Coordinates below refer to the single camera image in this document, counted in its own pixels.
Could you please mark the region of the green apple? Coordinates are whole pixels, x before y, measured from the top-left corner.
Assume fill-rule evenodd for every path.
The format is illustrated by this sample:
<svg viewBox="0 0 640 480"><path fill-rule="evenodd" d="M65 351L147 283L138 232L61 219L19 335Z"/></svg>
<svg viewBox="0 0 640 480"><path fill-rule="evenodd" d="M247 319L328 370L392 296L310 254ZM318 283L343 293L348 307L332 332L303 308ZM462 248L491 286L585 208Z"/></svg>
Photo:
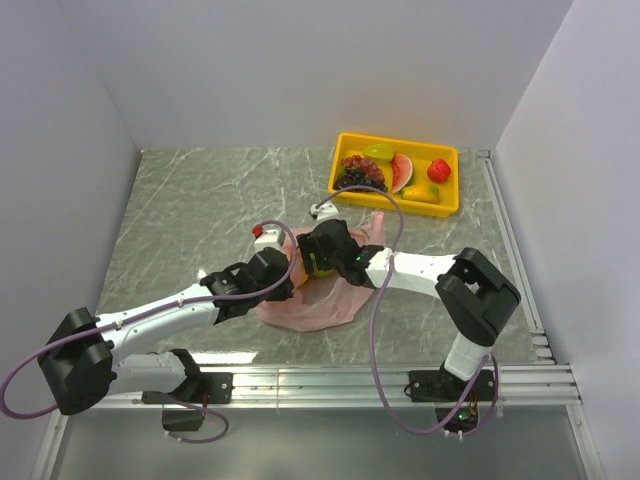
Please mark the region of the green apple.
<svg viewBox="0 0 640 480"><path fill-rule="evenodd" d="M316 260L314 254L309 255L310 258L310 271L308 275L313 278L325 278L334 274L334 270L330 268L321 268Z"/></svg>

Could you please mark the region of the pink plastic bag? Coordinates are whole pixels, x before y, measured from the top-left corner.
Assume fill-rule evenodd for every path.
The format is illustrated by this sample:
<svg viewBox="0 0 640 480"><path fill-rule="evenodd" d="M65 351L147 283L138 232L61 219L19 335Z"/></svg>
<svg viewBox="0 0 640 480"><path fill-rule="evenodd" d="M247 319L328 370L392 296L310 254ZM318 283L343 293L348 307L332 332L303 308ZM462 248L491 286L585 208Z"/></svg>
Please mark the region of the pink plastic bag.
<svg viewBox="0 0 640 480"><path fill-rule="evenodd" d="M296 239L300 234L310 233L314 228L295 228ZM362 228L348 228L352 237L361 246L385 243L384 214L374 213L369 224ZM284 252L289 259L300 255L298 246L289 239L284 242ZM264 323L299 332L318 331L349 323L364 306L372 294L367 286L354 286L336 271L325 278L309 277L303 285L294 284L293 297L282 302L262 302L256 307Z"/></svg>

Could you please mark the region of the orange green mango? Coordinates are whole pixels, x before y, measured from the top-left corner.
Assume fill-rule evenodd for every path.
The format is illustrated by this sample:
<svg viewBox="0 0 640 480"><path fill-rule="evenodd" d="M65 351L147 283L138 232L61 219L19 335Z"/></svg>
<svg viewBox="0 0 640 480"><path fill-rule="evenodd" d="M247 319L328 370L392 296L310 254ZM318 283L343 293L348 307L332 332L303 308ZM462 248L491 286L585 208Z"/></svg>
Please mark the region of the orange green mango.
<svg viewBox="0 0 640 480"><path fill-rule="evenodd" d="M440 203L440 189L432 183L413 184L401 190L401 198L429 204Z"/></svg>

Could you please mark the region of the red strawberry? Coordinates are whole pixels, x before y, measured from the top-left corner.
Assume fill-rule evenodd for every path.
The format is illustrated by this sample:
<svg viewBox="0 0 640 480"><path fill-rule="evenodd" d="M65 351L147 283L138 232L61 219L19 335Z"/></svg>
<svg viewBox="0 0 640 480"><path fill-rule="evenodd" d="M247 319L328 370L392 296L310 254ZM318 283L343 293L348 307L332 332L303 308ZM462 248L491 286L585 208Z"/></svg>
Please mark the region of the red strawberry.
<svg viewBox="0 0 640 480"><path fill-rule="evenodd" d="M444 159L434 160L427 169L428 178L438 184L445 183L451 173L452 169Z"/></svg>

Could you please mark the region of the yellow orange fruit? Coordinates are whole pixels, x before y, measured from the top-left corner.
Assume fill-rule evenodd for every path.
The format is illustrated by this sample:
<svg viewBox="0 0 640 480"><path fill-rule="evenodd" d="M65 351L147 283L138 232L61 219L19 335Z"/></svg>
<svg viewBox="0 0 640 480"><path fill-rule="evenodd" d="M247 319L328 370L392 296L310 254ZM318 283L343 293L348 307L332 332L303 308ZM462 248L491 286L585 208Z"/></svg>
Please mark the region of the yellow orange fruit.
<svg viewBox="0 0 640 480"><path fill-rule="evenodd" d="M300 286L306 283L308 281L308 278L309 275L306 273L303 259L300 255L297 255L294 275L292 276L293 282L296 286Z"/></svg>

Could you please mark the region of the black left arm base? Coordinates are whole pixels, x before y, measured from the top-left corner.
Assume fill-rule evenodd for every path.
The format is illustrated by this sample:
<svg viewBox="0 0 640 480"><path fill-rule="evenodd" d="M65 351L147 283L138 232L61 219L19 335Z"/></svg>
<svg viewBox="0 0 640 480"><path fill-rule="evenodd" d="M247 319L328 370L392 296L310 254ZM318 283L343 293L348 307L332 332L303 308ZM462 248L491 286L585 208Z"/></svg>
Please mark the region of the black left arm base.
<svg viewBox="0 0 640 480"><path fill-rule="evenodd" d="M171 393L144 391L143 405L162 405L161 423L169 434L199 432L207 419L222 423L221 433L229 430L229 420L221 413L209 413L211 407L228 405L232 399L233 374L213 372L186 379L183 385Z"/></svg>

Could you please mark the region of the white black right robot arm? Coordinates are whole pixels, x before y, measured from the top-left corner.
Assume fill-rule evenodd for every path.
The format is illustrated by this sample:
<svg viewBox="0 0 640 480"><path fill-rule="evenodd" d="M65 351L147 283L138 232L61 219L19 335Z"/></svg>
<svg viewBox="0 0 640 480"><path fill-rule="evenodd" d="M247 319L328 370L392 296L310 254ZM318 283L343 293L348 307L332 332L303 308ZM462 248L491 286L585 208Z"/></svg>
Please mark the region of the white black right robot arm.
<svg viewBox="0 0 640 480"><path fill-rule="evenodd" d="M327 220L297 236L304 270L334 270L355 287L405 290L438 298L457 334L442 365L445 395L462 399L521 302L515 285L479 250L427 256L377 244L359 245L342 220Z"/></svg>

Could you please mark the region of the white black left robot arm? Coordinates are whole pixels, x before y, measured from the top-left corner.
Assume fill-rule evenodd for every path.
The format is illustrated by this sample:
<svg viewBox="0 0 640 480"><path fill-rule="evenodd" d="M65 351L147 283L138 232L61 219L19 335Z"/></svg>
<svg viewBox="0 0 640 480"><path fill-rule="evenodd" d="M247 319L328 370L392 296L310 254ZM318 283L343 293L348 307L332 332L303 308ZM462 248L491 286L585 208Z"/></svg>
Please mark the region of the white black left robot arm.
<svg viewBox="0 0 640 480"><path fill-rule="evenodd" d="M206 376L185 349L144 354L142 348L178 333L245 316L264 301L292 296L291 264L266 247L162 300L112 314L86 308L67 314L38 364L64 415L75 415L103 398L130 392L168 394L180 402L203 399Z"/></svg>

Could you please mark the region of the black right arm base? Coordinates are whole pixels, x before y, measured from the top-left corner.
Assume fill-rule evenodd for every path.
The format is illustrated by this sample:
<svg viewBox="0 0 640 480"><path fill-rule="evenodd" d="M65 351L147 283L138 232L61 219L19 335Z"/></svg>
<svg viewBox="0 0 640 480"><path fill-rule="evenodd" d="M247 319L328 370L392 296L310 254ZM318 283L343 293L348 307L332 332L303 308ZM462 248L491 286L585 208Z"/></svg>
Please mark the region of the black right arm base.
<svg viewBox="0 0 640 480"><path fill-rule="evenodd" d="M455 404L468 384L444 368L438 371L410 370L408 378L404 394L412 403ZM458 437L474 432L495 412L498 400L499 382L495 373L481 370L463 404L444 426L444 432Z"/></svg>

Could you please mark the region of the dark purple grape bunch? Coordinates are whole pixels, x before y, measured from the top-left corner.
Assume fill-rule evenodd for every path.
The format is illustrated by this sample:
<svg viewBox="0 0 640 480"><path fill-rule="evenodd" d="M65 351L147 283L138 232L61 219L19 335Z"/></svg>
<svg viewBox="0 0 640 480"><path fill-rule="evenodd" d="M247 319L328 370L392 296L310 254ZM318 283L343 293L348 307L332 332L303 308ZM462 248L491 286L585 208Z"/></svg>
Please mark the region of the dark purple grape bunch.
<svg viewBox="0 0 640 480"><path fill-rule="evenodd" d="M362 188L371 187L382 192L388 191L383 176L369 174L359 168L348 168L345 173L334 182L333 188L335 190L342 190L352 186L361 186Z"/></svg>

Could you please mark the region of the red grape bunch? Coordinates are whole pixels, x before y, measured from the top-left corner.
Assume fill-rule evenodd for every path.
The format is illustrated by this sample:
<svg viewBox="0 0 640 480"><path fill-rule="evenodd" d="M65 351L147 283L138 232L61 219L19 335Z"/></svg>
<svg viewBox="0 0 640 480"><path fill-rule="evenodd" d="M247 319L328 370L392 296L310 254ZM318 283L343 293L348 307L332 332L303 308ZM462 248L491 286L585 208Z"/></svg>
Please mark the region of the red grape bunch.
<svg viewBox="0 0 640 480"><path fill-rule="evenodd" d="M353 155L343 158L341 165L344 167L347 175L361 180L373 180L380 183L385 182L382 170L375 162L360 155Z"/></svg>

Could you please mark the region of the watermelon slice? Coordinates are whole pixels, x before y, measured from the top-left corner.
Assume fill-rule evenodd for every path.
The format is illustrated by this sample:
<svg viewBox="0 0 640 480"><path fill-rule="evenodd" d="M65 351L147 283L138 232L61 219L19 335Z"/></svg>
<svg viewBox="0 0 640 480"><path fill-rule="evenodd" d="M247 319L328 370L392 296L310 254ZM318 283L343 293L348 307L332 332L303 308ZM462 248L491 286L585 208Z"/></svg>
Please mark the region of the watermelon slice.
<svg viewBox="0 0 640 480"><path fill-rule="evenodd" d="M392 183L390 191L392 194L400 193L413 178L413 162L404 154L395 154L391 161Z"/></svg>

